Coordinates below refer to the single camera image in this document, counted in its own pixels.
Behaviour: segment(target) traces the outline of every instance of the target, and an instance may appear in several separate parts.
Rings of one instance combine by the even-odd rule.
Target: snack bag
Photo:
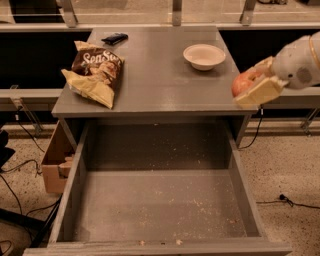
[[[93,44],[75,41],[75,45],[78,54],[72,70],[62,70],[70,89],[111,109],[123,60]]]

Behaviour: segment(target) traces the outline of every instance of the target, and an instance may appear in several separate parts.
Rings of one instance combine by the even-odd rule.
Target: open drawer
[[[286,255],[228,125],[87,121],[48,248],[25,255]]]

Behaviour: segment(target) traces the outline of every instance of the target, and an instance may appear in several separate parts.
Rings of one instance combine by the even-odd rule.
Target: speckled floor
[[[250,123],[241,146],[253,138],[257,122]],[[53,126],[46,126],[37,142],[48,146]],[[42,152],[19,126],[5,126],[10,134],[8,146],[16,154],[3,169],[8,170],[28,159],[41,160]],[[257,202],[273,201],[280,194],[295,203],[320,206],[320,123],[314,122],[306,136],[299,122],[262,122],[254,144],[241,150],[247,178]],[[58,196],[47,194],[41,176],[36,176],[34,163],[28,163],[11,174],[3,174],[21,202],[23,213],[54,203]],[[17,202],[3,181],[0,181],[1,207],[19,212]],[[293,247],[290,256],[320,255],[320,210],[290,207],[289,204],[258,204],[258,209],[270,241],[286,241]],[[44,220],[48,210],[32,215]],[[11,255],[22,255],[30,245],[28,233],[21,227],[0,222],[0,240],[15,243]]]

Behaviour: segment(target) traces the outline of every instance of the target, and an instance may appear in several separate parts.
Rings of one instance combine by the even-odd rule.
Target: wire
[[[260,120],[259,120],[259,123],[258,123],[258,126],[257,126],[257,130],[256,130],[256,134],[254,135],[253,140],[251,141],[251,143],[249,145],[241,147],[241,148],[239,148],[239,150],[249,148],[255,142],[255,140],[256,140],[256,138],[258,137],[258,134],[259,134],[259,129],[260,129],[260,125],[261,125],[262,119],[263,119],[263,108],[261,107],[261,109],[260,109]]]
[[[54,219],[56,218],[61,198],[62,198],[62,196],[59,198],[59,200],[57,201],[57,204],[55,204],[54,208],[51,210],[50,214],[48,215],[48,217],[47,217],[47,219],[45,221],[44,226],[38,232],[38,234],[35,237],[35,239],[32,241],[32,243],[30,245],[30,248],[38,248],[40,246],[45,234],[48,232],[48,230],[51,227]]]
[[[4,183],[7,185],[7,187],[9,188],[9,190],[11,191],[12,195],[16,198],[18,205],[19,205],[19,209],[20,209],[20,214],[22,214],[22,207],[19,201],[19,198],[17,197],[17,195],[14,193],[14,191],[12,190],[12,188],[10,187],[9,183],[6,181],[6,179],[0,174],[0,178],[4,181]]]
[[[23,125],[20,123],[19,120],[17,120],[17,122],[22,127],[22,129],[30,136],[30,138],[33,140],[34,144],[36,144],[36,146],[39,148],[39,150],[44,153],[45,151],[39,146],[39,144],[36,142],[36,140],[31,135],[31,133],[25,127],[23,127]]]
[[[0,173],[2,172],[2,173],[4,173],[4,174],[7,174],[7,173],[15,172],[15,171],[19,170],[20,167],[22,167],[22,166],[24,166],[24,165],[26,165],[27,163],[30,163],[30,162],[35,162],[35,164],[36,164],[36,170],[37,170],[36,176],[37,176],[37,175],[41,175],[42,172],[40,171],[39,164],[38,164],[38,162],[37,162],[35,159],[26,160],[26,161],[24,161],[22,164],[19,164],[19,165],[17,165],[16,167],[13,167],[13,168],[11,168],[11,169],[9,169],[9,170],[3,170],[3,169],[1,169],[1,170],[0,170]]]
[[[19,205],[19,210],[20,210],[20,214],[21,216],[23,216],[23,213],[22,213],[22,207],[21,207],[21,203],[19,201],[19,198],[17,197],[17,195],[14,193],[14,191],[12,190],[12,188],[10,187],[9,183],[6,181],[6,179],[0,174],[0,178],[4,181],[4,183],[7,185],[7,187],[9,188],[9,190],[11,191],[12,195],[15,197],[18,205]],[[23,226],[23,228],[28,232],[29,234],[29,237],[30,239],[32,240],[32,236],[31,236],[31,233],[30,231],[25,227]]]
[[[58,203],[60,203],[60,201],[61,201],[61,196],[60,196],[59,199],[58,199],[56,202],[54,202],[53,204],[51,204],[51,205],[49,205],[49,206],[46,206],[46,207],[42,207],[42,208],[38,208],[38,209],[31,210],[31,211],[29,211],[29,212],[26,214],[26,216],[28,216],[30,213],[33,213],[33,212],[43,211],[43,210],[49,209],[49,208],[57,205]]]
[[[280,200],[276,200],[276,201],[270,201],[270,202],[257,202],[257,204],[274,204],[274,203],[287,203],[289,204],[291,207],[293,206],[300,206],[300,207],[306,207],[306,208],[311,208],[311,209],[319,209],[319,206],[314,206],[314,205],[306,205],[306,204],[297,204],[293,201],[291,201],[288,197],[286,197],[285,195],[281,194],[279,196]]]

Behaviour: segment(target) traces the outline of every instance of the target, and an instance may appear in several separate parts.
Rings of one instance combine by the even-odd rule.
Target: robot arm
[[[260,105],[280,96],[282,90],[320,84],[320,32],[286,45],[240,74],[232,84],[235,101],[242,107]]]

